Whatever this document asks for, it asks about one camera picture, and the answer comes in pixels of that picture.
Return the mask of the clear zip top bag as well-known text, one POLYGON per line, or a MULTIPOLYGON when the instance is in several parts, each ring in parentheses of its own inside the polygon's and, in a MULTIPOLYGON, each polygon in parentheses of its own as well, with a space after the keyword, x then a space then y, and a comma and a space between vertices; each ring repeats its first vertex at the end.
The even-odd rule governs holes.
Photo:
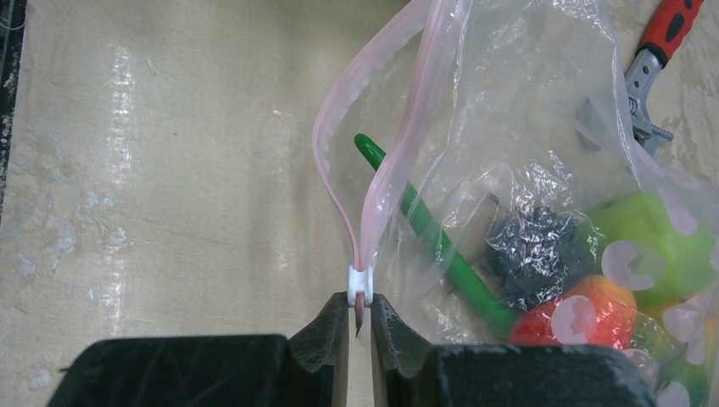
MULTIPOLYGON (((660 163, 633 139, 626 70, 603 1, 412 1, 402 8, 338 78, 312 134, 348 236, 346 296, 356 323, 381 294, 433 344, 552 346, 444 342, 400 315, 380 291, 374 253, 395 192, 407 182, 505 305, 486 239, 513 211, 547 207, 574 217, 594 257, 583 279, 602 276, 599 234, 587 212, 625 193, 674 198, 718 243, 717 186, 660 163), (591 97, 606 125, 592 156, 578 152, 575 135, 584 85, 610 88, 591 97)), ((669 308, 637 308, 630 346, 615 350, 643 375, 654 406, 717 405, 718 278, 711 290, 669 308)), ((509 309, 517 319, 527 312, 509 309)))

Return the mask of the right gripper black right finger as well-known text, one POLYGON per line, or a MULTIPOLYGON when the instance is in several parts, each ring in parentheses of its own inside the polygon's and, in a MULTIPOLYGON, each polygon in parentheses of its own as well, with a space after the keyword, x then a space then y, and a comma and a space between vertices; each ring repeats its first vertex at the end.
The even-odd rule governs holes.
POLYGON ((601 346, 432 344, 385 296, 371 305, 377 406, 654 406, 638 368, 601 346))

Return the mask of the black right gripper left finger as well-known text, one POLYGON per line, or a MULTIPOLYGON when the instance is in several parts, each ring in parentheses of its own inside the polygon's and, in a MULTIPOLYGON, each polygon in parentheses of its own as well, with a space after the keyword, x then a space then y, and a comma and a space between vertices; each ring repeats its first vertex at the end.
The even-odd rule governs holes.
POLYGON ((347 296, 334 293, 291 337, 108 339, 63 372, 50 406, 344 406, 347 296))

